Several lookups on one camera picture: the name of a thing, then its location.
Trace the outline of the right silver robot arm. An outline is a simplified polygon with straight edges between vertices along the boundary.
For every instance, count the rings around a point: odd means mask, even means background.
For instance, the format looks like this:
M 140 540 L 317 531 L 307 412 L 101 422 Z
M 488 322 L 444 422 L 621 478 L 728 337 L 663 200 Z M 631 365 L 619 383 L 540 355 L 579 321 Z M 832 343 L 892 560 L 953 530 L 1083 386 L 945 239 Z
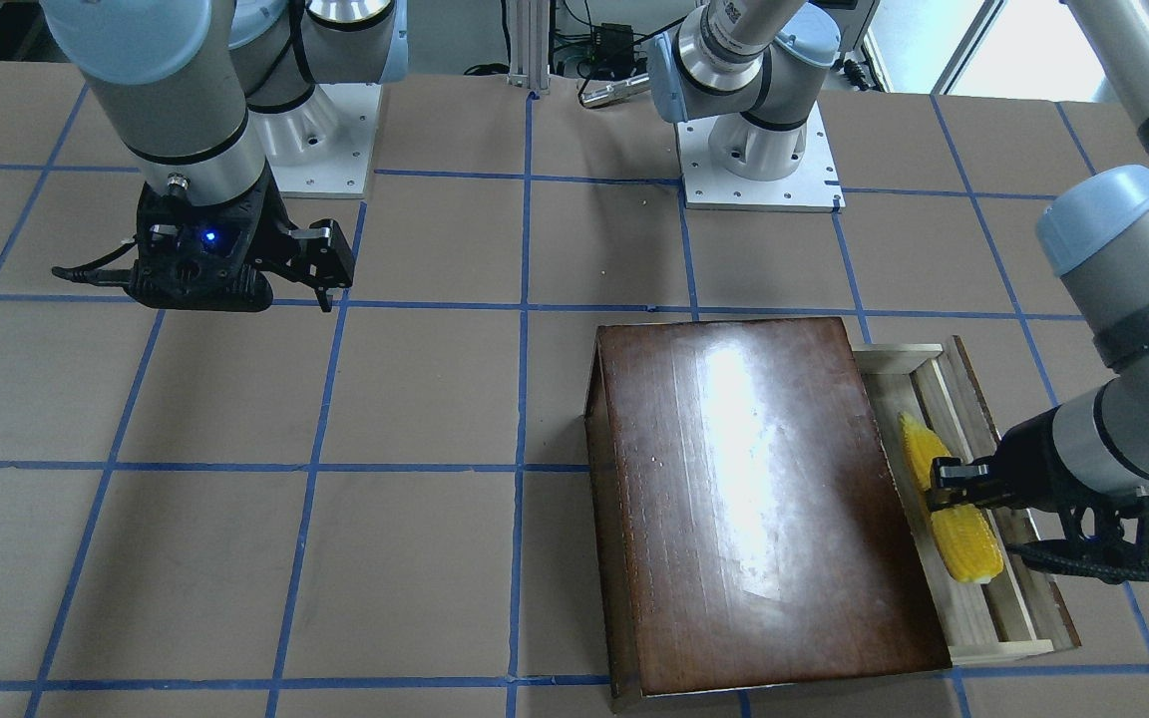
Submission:
M 186 312 L 264 312 L 269 278 L 323 312 L 356 258 L 331 218 L 300 227 L 275 169 L 342 154 L 329 85 L 387 85 L 409 70 L 403 1 L 45 1 L 142 173 L 134 230 L 105 257 L 52 268 Z

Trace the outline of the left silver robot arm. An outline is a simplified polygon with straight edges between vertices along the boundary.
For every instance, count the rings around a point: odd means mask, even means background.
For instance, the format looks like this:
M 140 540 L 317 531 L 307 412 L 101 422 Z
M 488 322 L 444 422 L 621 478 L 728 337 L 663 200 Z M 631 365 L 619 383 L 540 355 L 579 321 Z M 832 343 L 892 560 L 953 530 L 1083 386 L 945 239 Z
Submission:
M 1069 9 L 1149 156 L 1149 1 Z M 740 176 L 748 138 L 802 128 L 836 55 L 835 24 L 805 1 L 710 1 L 647 43 L 653 105 L 668 123 L 731 117 Z M 935 460 L 932 510 L 1106 508 L 1149 511 L 1149 167 L 1104 170 L 1041 214 L 1036 236 L 1075 301 L 1112 381 L 1009 429 L 964 465 Z

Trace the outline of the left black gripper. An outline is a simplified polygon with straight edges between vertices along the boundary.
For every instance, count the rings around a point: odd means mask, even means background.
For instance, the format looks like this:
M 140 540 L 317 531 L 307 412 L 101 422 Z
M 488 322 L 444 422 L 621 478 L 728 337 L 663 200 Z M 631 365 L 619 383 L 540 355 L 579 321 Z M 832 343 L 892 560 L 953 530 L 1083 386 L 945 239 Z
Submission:
M 995 481 L 998 495 L 989 502 L 993 508 L 1059 511 L 1079 505 L 1084 486 L 1056 449 L 1052 437 L 1056 414 L 1056 409 L 1050 409 L 1008 429 L 990 460 L 989 456 L 971 463 L 953 456 L 931 460 L 926 489 L 930 511 L 979 504 L 994 494 Z

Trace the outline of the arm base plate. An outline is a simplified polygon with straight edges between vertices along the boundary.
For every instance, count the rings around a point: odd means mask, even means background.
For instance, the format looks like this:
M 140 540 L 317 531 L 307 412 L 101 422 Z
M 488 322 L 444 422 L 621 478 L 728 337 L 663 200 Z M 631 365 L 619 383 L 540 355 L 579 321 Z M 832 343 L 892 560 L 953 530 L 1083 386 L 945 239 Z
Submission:
M 282 195 L 364 199 L 381 96 L 380 85 L 319 85 L 288 111 L 250 111 Z
M 785 132 L 738 114 L 674 128 L 689 208 L 834 213 L 847 204 L 820 105 Z

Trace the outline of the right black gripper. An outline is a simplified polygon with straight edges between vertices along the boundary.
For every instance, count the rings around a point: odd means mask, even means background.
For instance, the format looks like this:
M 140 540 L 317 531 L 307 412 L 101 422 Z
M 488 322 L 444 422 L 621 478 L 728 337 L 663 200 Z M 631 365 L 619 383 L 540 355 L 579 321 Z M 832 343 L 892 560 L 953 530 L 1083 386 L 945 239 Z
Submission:
M 339 223 L 293 227 L 270 168 L 241 195 L 196 207 L 146 183 L 136 208 L 138 257 L 124 289 L 138 303 L 196 312 L 263 312 L 268 275 L 310 287 L 322 312 L 350 289 L 356 257 Z

